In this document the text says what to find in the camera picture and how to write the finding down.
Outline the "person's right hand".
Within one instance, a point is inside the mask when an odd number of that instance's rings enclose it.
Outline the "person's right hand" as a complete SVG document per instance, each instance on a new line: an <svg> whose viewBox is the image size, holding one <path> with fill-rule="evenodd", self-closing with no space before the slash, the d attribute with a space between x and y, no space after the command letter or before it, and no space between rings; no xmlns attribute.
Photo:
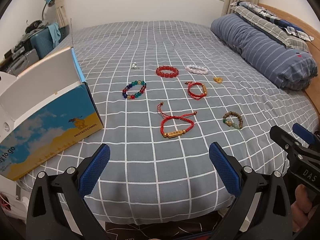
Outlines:
<svg viewBox="0 0 320 240"><path fill-rule="evenodd" d="M315 213L317 207L312 206L306 187L302 184L295 190L296 201L291 205L293 232L305 228Z"/></svg>

